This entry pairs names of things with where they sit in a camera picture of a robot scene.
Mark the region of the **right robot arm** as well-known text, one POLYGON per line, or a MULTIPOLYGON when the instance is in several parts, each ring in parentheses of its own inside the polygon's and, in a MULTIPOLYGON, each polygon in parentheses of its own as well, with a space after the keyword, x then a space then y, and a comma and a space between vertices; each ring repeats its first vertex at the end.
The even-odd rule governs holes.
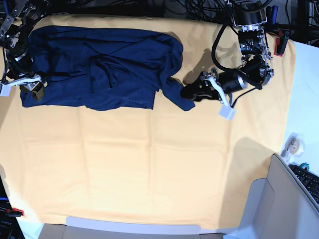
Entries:
POLYGON ((0 46, 4 71, 0 80, 0 95, 7 97, 13 86, 31 93, 40 101, 47 85, 42 73, 33 71, 33 58, 28 37, 42 20, 50 0, 2 0, 0 2, 0 46))

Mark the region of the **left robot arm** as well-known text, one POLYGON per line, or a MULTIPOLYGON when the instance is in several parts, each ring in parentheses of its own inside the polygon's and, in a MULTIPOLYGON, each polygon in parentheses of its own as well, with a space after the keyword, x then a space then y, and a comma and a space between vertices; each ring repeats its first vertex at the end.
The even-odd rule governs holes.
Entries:
POLYGON ((186 85, 180 92, 182 98, 200 102, 203 99, 218 100, 234 109, 237 99, 235 92, 244 90, 249 93, 248 85, 260 90, 274 76, 272 56, 266 33, 262 24, 267 21, 265 7, 269 1, 227 0, 225 10, 228 15, 225 24, 219 30, 212 45, 211 58, 214 67, 210 72, 201 72, 198 78, 186 85), (227 27, 235 30, 242 54, 242 64, 237 68, 222 66, 216 56, 216 50, 222 34, 227 27))

